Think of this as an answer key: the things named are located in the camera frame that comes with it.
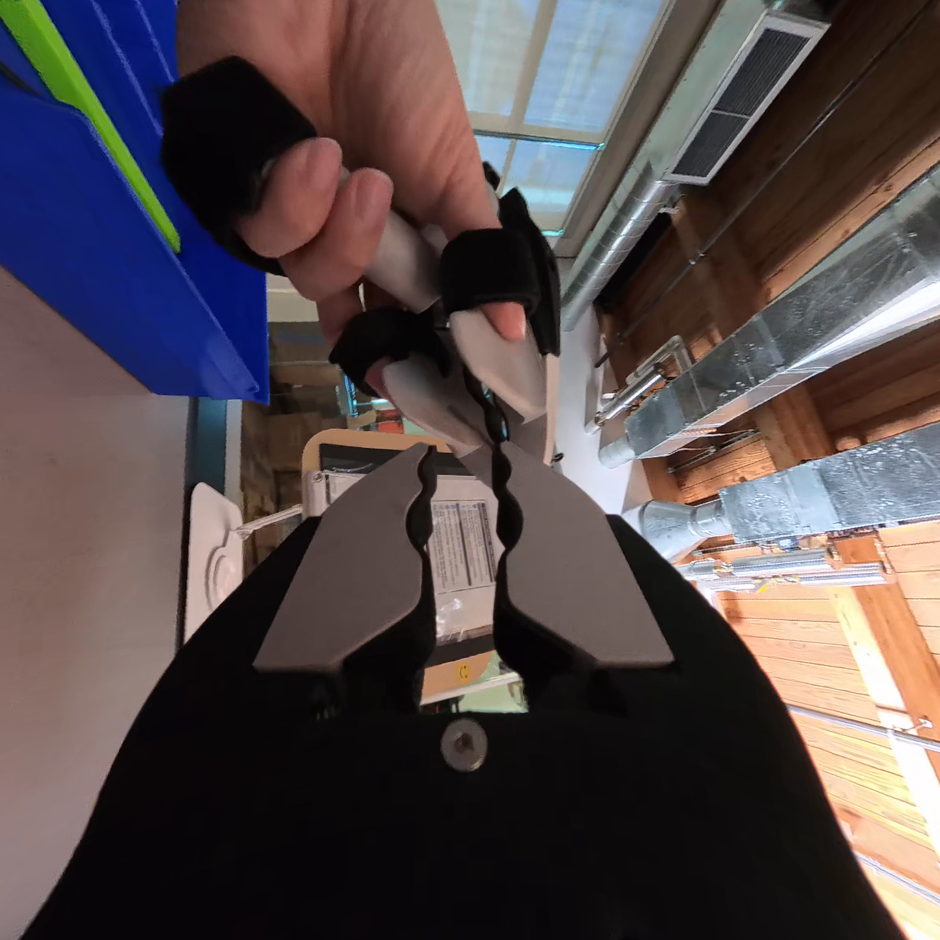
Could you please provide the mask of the large glass window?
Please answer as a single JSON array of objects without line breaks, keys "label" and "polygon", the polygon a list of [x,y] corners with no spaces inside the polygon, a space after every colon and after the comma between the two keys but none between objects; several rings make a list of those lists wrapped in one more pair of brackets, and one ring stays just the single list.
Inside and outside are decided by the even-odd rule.
[{"label": "large glass window", "polygon": [[549,236],[564,233],[672,5],[436,2],[480,158]]}]

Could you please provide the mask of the lime green plastic piece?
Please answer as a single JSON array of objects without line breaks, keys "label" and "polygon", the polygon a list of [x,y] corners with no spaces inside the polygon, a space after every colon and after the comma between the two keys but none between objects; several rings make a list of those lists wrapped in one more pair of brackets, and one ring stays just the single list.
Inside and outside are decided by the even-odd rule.
[{"label": "lime green plastic piece", "polygon": [[89,120],[171,251],[181,252],[178,230],[42,3],[3,1],[1,18],[53,99]]}]

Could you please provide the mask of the white tablet stand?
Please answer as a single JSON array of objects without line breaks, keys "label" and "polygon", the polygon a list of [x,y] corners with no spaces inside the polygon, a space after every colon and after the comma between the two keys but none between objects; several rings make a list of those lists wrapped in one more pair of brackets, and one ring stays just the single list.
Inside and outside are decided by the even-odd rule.
[{"label": "white tablet stand", "polygon": [[279,523],[300,519],[303,507],[294,505],[246,522],[234,502],[205,482],[190,496],[186,548],[182,641],[196,630],[241,584],[243,545],[254,534]]}]

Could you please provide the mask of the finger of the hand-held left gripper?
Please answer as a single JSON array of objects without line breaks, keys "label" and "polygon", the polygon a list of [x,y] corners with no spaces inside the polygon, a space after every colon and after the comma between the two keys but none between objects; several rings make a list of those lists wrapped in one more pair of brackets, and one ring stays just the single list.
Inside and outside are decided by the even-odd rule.
[{"label": "finger of the hand-held left gripper", "polygon": [[444,376],[429,358],[406,358],[385,365],[382,382],[394,406],[456,456],[489,443],[483,411],[456,370]]},{"label": "finger of the hand-held left gripper", "polygon": [[524,338],[498,334],[479,310],[450,315],[450,336],[469,374],[492,393],[514,443],[544,443],[549,411],[544,354],[530,322]]}]

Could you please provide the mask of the plastic-sleeved instruction sheet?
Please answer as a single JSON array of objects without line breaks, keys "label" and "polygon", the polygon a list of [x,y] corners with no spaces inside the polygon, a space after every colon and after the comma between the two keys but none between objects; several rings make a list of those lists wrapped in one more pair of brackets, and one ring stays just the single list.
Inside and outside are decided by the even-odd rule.
[{"label": "plastic-sleeved instruction sheet", "polygon": [[[435,455],[437,489],[431,501],[432,534],[428,553],[436,606],[437,645],[450,645],[492,631],[497,562],[501,554],[495,535],[495,502],[490,491],[451,455]],[[302,472],[305,507],[313,516],[327,511],[377,464],[353,462],[352,469]],[[382,614],[380,590],[370,585],[378,562],[330,563],[319,581],[330,604],[341,615]]]}]

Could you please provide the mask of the metal ceiling pipe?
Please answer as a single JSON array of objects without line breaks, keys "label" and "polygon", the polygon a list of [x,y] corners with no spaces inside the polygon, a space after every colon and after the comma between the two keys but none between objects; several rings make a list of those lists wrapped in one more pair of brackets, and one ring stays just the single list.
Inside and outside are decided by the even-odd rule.
[{"label": "metal ceiling pipe", "polygon": [[883,586],[890,576],[881,560],[849,561],[831,547],[721,560],[699,558],[677,567],[689,582],[712,592],[755,593],[775,585],[813,588]]}]

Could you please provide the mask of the round metal duct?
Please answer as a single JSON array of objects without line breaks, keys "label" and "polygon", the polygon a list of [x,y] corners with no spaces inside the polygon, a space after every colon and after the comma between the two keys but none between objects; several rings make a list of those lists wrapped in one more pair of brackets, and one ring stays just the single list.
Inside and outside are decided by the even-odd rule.
[{"label": "round metal duct", "polygon": [[562,279],[560,328],[571,332],[616,274],[676,185],[650,161],[634,162]]}]

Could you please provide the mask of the person's left hand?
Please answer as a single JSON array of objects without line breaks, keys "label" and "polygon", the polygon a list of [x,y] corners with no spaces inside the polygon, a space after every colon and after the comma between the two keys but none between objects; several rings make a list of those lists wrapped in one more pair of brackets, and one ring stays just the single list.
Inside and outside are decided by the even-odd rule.
[{"label": "person's left hand", "polygon": [[392,209],[448,241],[509,229],[546,272],[521,194],[497,204],[434,2],[178,2],[162,163],[239,260],[281,270],[335,345],[393,299],[366,279]]}]

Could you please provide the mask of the white air conditioner unit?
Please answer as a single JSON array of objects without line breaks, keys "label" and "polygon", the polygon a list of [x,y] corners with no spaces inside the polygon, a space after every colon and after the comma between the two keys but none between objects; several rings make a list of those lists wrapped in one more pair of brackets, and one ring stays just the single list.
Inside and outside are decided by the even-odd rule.
[{"label": "white air conditioner unit", "polygon": [[829,30],[823,2],[727,2],[664,111],[656,172],[704,186]]}]

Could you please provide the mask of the blue plastic bin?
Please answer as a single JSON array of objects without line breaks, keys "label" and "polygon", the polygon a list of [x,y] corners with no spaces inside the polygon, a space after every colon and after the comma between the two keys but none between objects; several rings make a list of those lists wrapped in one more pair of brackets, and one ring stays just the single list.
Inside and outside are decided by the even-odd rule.
[{"label": "blue plastic bin", "polygon": [[171,251],[89,120],[2,23],[2,266],[169,396],[269,401],[265,275],[219,247],[160,160],[176,2],[41,2],[181,236]]}]

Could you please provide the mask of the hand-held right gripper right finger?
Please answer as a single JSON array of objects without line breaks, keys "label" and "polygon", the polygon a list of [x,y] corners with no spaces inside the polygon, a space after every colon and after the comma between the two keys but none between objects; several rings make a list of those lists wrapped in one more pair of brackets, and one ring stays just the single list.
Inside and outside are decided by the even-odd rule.
[{"label": "hand-held right gripper right finger", "polygon": [[556,681],[674,664],[675,655],[605,512],[517,445],[493,452],[497,534],[493,634],[536,699]]}]

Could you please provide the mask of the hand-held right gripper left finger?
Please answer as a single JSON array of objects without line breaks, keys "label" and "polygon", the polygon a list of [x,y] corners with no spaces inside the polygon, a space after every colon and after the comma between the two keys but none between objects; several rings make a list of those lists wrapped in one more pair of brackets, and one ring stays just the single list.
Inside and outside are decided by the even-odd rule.
[{"label": "hand-held right gripper left finger", "polygon": [[354,706],[417,706],[436,641],[427,545],[436,448],[416,443],[323,511],[256,658],[338,681]]}]

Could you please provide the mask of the rectangular metal duct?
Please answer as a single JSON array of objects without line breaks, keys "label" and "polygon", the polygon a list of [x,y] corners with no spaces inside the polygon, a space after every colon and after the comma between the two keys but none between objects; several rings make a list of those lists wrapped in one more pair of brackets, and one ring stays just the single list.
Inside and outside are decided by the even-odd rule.
[{"label": "rectangular metal duct", "polygon": [[614,468],[688,442],[851,358],[938,320],[939,167],[625,420]]},{"label": "rectangular metal duct", "polygon": [[652,500],[623,513],[670,561],[712,538],[776,543],[938,516],[938,423],[724,488],[700,506]]}]

